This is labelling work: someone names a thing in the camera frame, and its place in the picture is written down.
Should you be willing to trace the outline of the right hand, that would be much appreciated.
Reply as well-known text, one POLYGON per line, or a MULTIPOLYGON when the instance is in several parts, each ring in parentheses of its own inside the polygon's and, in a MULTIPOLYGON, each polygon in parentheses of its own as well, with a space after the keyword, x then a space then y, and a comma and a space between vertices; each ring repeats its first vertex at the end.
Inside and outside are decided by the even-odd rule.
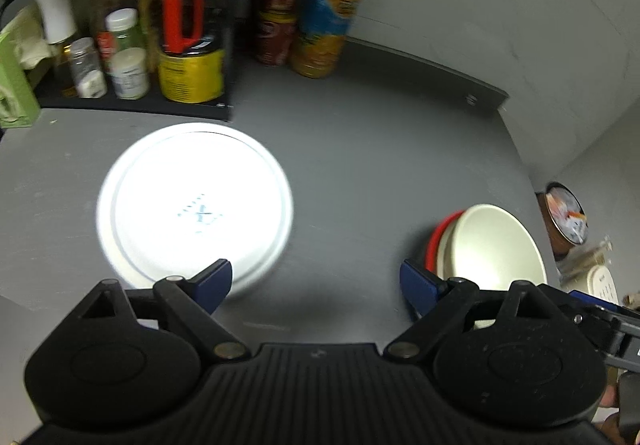
MULTIPOLYGON (((618 405, 620 405, 618 402, 618 389, 617 387, 608 385, 600 400, 600 406, 603 408, 617 408, 618 405)), ((634 439, 626 439, 626 437, 620 434, 620 413, 611 413, 606 417, 605 421, 596 423, 596 428, 615 445, 639 443, 638 435, 636 435, 634 439)))

